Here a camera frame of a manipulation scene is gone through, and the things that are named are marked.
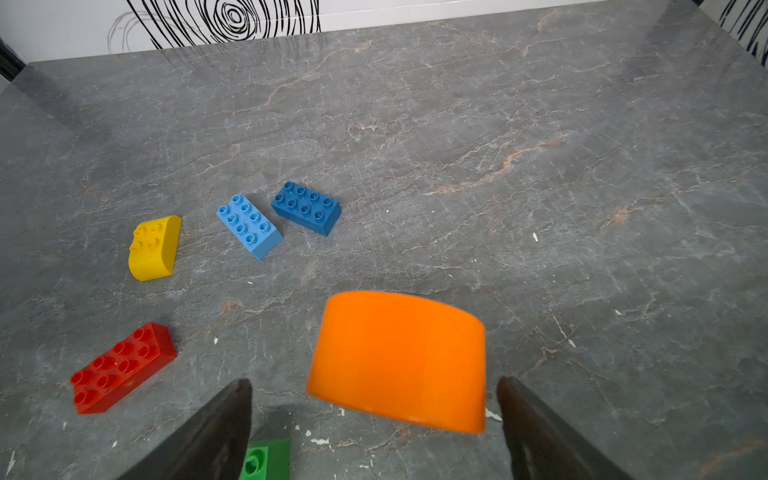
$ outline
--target dark blue brick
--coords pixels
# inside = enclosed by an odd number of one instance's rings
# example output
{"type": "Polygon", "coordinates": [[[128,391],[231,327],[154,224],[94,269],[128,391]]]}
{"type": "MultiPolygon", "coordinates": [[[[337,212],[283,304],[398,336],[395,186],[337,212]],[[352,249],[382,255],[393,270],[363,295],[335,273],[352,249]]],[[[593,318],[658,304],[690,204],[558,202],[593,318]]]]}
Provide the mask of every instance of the dark blue brick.
{"type": "Polygon", "coordinates": [[[341,215],[338,200],[294,182],[286,182],[272,200],[272,208],[281,217],[326,237],[341,215]]]}

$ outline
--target yellow brick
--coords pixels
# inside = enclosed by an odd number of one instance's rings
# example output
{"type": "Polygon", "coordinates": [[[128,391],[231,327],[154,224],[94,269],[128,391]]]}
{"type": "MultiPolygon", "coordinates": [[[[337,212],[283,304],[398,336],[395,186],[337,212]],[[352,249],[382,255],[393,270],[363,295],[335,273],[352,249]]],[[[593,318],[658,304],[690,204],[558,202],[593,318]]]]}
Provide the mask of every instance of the yellow brick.
{"type": "Polygon", "coordinates": [[[128,269],[136,280],[146,282],[174,272],[180,229],[181,217],[176,215],[139,223],[128,255],[128,269]]]}

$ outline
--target orange curved brick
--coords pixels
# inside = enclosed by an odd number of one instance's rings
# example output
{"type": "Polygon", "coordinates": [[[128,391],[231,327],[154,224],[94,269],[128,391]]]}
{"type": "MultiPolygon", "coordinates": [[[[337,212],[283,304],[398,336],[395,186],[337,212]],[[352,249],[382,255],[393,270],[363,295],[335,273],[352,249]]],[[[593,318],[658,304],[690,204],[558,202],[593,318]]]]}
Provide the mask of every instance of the orange curved brick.
{"type": "Polygon", "coordinates": [[[485,327],[444,303],[400,293],[328,299],[306,391],[437,429],[485,430],[485,327]]]}

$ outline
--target black line drawing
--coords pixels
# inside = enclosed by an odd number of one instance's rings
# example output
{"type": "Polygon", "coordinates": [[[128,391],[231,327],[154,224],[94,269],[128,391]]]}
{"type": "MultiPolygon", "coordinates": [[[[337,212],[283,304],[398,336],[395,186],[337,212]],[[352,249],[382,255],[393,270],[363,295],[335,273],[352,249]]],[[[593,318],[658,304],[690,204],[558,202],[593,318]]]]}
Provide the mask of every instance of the black line drawing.
{"type": "Polygon", "coordinates": [[[131,12],[114,21],[108,50],[130,51],[128,34],[141,25],[155,48],[210,45],[320,31],[319,0],[126,0],[131,12]]]}
{"type": "Polygon", "coordinates": [[[766,0],[702,0],[698,2],[705,10],[710,3],[722,5],[720,17],[715,18],[723,30],[755,58],[766,66],[768,60],[768,2],[766,0]]]}

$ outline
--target white debris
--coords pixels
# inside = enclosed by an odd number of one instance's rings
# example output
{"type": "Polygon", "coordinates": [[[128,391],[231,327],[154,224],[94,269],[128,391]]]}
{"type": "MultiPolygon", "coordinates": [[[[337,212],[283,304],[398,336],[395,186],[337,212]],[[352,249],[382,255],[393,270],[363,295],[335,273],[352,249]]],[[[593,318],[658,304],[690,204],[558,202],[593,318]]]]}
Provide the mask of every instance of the white debris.
{"type": "Polygon", "coordinates": [[[487,419],[494,419],[497,422],[500,422],[502,420],[502,418],[500,416],[498,416],[494,412],[491,412],[490,410],[488,410],[488,407],[485,407],[485,417],[487,419]]]}
{"type": "Polygon", "coordinates": [[[16,456],[16,451],[14,450],[11,452],[11,461],[8,462],[8,469],[5,470],[5,476],[7,477],[9,473],[11,473],[11,468],[13,468],[13,465],[16,465],[16,460],[14,457],[16,456]]]}

